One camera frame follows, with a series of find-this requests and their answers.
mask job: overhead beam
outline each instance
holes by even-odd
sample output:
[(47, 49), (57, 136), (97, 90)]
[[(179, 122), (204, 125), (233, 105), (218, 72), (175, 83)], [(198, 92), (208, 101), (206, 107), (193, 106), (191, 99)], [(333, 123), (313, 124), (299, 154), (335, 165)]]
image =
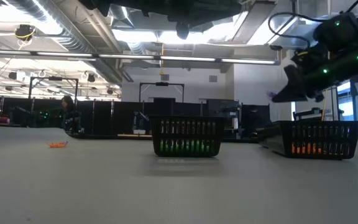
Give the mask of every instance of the overhead beam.
[(96, 58), (135, 59), (135, 60), (167, 60), (179, 62), (238, 63), (253, 65), (280, 65), (279, 60), (261, 60), (253, 58), (208, 58), (208, 57), (177, 57), (161, 55), (125, 55), (125, 54), (83, 54), (69, 52), (35, 52), (24, 50), (0, 50), (0, 57), (6, 58), (77, 58), (78, 60), (94, 60)]

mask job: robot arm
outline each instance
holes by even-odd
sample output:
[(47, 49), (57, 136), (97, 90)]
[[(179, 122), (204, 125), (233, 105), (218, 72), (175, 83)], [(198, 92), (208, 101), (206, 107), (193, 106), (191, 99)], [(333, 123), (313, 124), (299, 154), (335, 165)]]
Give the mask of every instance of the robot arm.
[(342, 13), (321, 23), (313, 35), (318, 44), (295, 53), (296, 66), (284, 68), (287, 86), (273, 102), (322, 101), (322, 91), (358, 75), (358, 18)]

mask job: green object in basket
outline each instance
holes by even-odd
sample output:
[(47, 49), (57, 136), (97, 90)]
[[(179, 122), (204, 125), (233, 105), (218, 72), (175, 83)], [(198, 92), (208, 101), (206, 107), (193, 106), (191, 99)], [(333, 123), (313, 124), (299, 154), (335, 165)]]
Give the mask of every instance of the green object in basket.
[(166, 142), (165, 147), (163, 141), (160, 143), (160, 151), (162, 152), (209, 152), (210, 145), (206, 145), (200, 141), (187, 141), (186, 149), (184, 144), (180, 144), (180, 142), (176, 142), (176, 144), (172, 144), (171, 147)]

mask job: metal frame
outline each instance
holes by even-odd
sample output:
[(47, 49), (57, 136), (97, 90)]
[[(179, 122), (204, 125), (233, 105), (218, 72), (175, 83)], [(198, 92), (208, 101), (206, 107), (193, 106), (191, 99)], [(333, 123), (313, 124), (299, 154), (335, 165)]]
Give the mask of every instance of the metal frame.
[(185, 102), (185, 84), (179, 84), (179, 83), (140, 83), (139, 84), (139, 103), (141, 102), (140, 98), (142, 96), (142, 85), (155, 85), (155, 86), (181, 86), (183, 89), (183, 92), (181, 93), (181, 102)]
[(62, 78), (62, 77), (30, 77), (30, 87), (29, 87), (29, 99), (31, 99), (31, 93), (32, 89), (36, 86), (32, 85), (32, 81), (38, 79), (38, 80), (49, 80), (49, 81), (63, 81), (63, 80), (74, 80), (75, 81), (75, 98), (74, 98), (74, 107), (77, 108), (77, 94), (78, 94), (78, 79), (77, 78)]

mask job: ventilation pipe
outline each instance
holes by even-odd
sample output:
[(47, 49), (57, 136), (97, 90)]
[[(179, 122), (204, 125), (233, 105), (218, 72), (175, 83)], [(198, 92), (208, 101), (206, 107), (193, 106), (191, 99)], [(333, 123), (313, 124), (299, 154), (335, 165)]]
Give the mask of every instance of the ventilation pipe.
[[(51, 0), (3, 0), (6, 4), (15, 7), (21, 12), (32, 16), (37, 21), (46, 24), (39, 29), (50, 34), (51, 28), (61, 30), (60, 35), (65, 38), (54, 39), (69, 52), (97, 53), (96, 49), (85, 39), (81, 32), (71, 23), (64, 13)], [(121, 76), (104, 60), (97, 58), (96, 61), (86, 62), (101, 72), (101, 76), (111, 83), (121, 83)]]
[(133, 54), (146, 55), (147, 51), (144, 47), (143, 42), (138, 43), (128, 43), (128, 47), (132, 51)]

